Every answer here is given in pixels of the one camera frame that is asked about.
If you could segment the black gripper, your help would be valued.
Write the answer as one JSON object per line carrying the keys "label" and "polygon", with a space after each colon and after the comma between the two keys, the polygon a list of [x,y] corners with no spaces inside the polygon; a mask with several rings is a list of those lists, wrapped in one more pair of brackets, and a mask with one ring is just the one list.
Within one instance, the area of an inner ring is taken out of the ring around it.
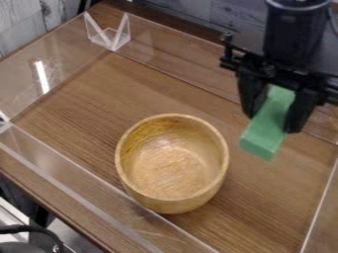
{"label": "black gripper", "polygon": [[[245,65],[245,57],[260,60],[257,75],[238,73],[238,90],[242,110],[252,119],[266,102],[266,78],[284,78],[288,87],[296,78],[320,77],[323,84],[308,82],[323,97],[324,103],[338,103],[338,41],[328,38],[336,31],[331,15],[331,0],[266,0],[268,20],[262,35],[225,35],[225,54],[221,66],[236,71]],[[284,129],[301,132],[318,103],[318,94],[310,89],[296,92],[289,107]]]}

